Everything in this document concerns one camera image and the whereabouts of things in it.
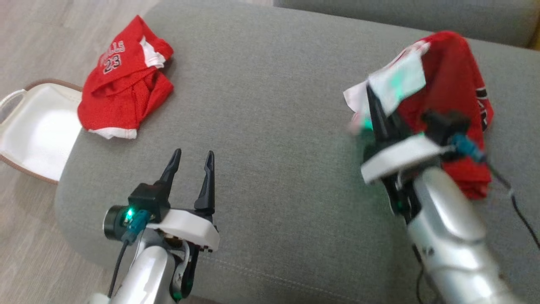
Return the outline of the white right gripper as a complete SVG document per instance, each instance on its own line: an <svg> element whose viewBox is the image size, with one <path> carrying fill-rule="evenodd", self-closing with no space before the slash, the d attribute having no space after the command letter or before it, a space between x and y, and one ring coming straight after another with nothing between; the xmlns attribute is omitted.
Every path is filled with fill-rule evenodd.
<svg viewBox="0 0 540 304"><path fill-rule="evenodd" d="M366 92L375 144L379 147L386 147L362 164L361 174L366 184L449 152L449 146L440 146L424 134L414 135L413 129L397 110L390 115L389 132L386 125L386 114L380 99L369 84L366 87ZM389 146L391 138L399 142Z"/></svg>

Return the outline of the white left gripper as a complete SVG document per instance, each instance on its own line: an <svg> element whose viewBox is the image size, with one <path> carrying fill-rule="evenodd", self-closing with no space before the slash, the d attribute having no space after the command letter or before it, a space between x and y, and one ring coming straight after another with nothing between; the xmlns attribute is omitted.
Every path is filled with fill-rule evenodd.
<svg viewBox="0 0 540 304"><path fill-rule="evenodd" d="M161 187L166 199L170 196L174 175L179 169L181 153L180 148L174 150L160 179L154 183ZM212 150L206 158L204 171L204 182L194 209L196 212L215 212L215 155ZM207 250L217 251L220 243L219 233L213 223L187 210L170 209L160 223L149 223L147 228L160 230Z"/></svg>

